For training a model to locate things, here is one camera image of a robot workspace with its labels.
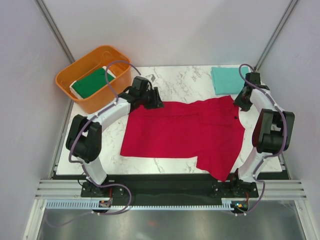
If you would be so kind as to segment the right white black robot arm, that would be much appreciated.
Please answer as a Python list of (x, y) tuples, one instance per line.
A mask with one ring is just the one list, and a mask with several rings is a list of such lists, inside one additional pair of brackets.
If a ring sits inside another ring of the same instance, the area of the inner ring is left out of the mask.
[(244, 81), (234, 104), (243, 112), (254, 106), (259, 116), (252, 133), (252, 150), (244, 164), (236, 170), (236, 180), (229, 184), (229, 191), (235, 197), (247, 191), (246, 183), (258, 180), (268, 160), (289, 148), (295, 122), (295, 114), (281, 108), (272, 98), (270, 89), (261, 84), (259, 73), (247, 73)]

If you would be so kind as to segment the teal folded t shirt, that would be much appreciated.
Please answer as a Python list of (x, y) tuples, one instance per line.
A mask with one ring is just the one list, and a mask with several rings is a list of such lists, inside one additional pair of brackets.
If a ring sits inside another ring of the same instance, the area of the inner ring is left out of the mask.
[(212, 67), (211, 77), (216, 95), (237, 95), (245, 84), (239, 67)]

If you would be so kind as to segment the left aluminium frame post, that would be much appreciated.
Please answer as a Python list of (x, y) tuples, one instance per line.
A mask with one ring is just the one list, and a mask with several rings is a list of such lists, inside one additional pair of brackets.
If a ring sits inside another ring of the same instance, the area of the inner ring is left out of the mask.
[(72, 64), (75, 62), (75, 58), (73, 57), (70, 48), (68, 47), (63, 35), (61, 34), (61, 31), (59, 30), (52, 14), (49, 11), (49, 8), (47, 7), (44, 0), (35, 0), (34, 1), (37, 7), (39, 8), (42, 16), (44, 17), (47, 25), (49, 26), (51, 32), (53, 33), (55, 39), (57, 40), (59, 46), (61, 47), (63, 53), (67, 57), (68, 61)]

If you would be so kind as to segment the orange plastic basket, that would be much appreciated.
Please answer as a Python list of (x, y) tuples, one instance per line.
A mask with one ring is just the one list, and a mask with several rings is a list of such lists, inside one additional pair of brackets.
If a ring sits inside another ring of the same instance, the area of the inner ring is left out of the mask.
[(70, 85), (114, 61), (126, 61), (126, 63), (114, 63), (109, 67), (109, 70), (115, 75), (115, 79), (110, 81), (110, 85), (119, 94), (131, 85), (131, 66), (128, 63), (132, 61), (121, 51), (110, 45), (99, 46), (76, 60), (56, 75), (55, 83), (84, 112), (92, 114), (113, 101), (115, 94), (110, 87), (105, 85), (91, 96), (78, 99), (71, 92)]

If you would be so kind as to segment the right aluminium frame post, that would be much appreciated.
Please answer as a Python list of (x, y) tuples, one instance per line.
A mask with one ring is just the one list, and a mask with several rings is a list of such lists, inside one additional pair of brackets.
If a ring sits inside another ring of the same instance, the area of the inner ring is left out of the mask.
[(280, 20), (278, 21), (274, 31), (272, 32), (266, 46), (264, 47), (260, 57), (258, 58), (258, 61), (256, 65), (254, 66), (254, 70), (259, 71), (262, 67), (263, 63), (265, 62), (268, 54), (272, 50), (274, 44), (276, 43), (278, 37), (280, 36), (281, 32), (286, 26), (286, 23), (290, 19), (291, 15), (293, 14), (296, 6), (300, 0), (290, 0), (287, 7), (285, 8), (283, 14), (281, 15)]

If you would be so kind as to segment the aluminium frame post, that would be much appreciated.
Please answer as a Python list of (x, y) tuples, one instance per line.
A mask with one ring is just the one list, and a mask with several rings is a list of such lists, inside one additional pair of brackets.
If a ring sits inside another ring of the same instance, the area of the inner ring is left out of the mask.
[(61, 47), (63, 53), (67, 57), (68, 61), (72, 64), (75, 62), (75, 58), (73, 57), (70, 48), (68, 47), (63, 35), (61, 34), (61, 31), (59, 30), (52, 14), (49, 11), (49, 8), (47, 7), (44, 0), (35, 0), (34, 1), (37, 7), (39, 8), (42, 16), (44, 17), (47, 25), (49, 26), (51, 32), (53, 33), (55, 39), (57, 40), (59, 46)]
[(280, 20), (278, 21), (274, 31), (272, 32), (266, 46), (264, 47), (260, 57), (258, 58), (258, 61), (256, 65), (254, 66), (254, 70), (259, 71), (262, 67), (263, 63), (265, 62), (268, 54), (272, 50), (274, 44), (276, 43), (278, 37), (280, 36), (281, 32), (286, 26), (286, 23), (290, 19), (291, 15), (293, 14), (296, 6), (300, 0), (290, 0), (287, 7), (285, 8), (283, 14), (281, 15)]

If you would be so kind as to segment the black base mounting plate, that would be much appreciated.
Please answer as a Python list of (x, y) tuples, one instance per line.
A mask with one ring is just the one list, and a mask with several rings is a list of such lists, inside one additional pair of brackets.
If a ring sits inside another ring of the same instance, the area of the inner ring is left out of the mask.
[(224, 198), (254, 199), (260, 182), (245, 183), (233, 174), (225, 182), (209, 174), (111, 174), (99, 188), (84, 175), (54, 175), (54, 180), (76, 180), (83, 198), (111, 198), (118, 204), (218, 204)]

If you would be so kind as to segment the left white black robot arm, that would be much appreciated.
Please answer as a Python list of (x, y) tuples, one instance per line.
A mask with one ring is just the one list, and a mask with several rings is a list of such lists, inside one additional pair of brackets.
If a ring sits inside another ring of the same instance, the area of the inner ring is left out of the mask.
[(81, 165), (86, 178), (93, 183), (92, 191), (99, 197), (106, 196), (110, 185), (102, 167), (100, 153), (104, 130), (118, 119), (143, 106), (147, 110), (163, 108), (159, 90), (147, 78), (136, 76), (132, 85), (117, 94), (105, 108), (88, 116), (76, 115), (71, 123), (65, 147), (68, 161)]

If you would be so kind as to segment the red t shirt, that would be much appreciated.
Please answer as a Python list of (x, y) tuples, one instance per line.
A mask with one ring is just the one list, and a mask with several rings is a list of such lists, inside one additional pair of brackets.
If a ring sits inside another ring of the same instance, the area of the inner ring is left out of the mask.
[(128, 115), (120, 155), (187, 159), (219, 181), (228, 178), (245, 128), (231, 96), (192, 103), (167, 101), (163, 108), (139, 107)]

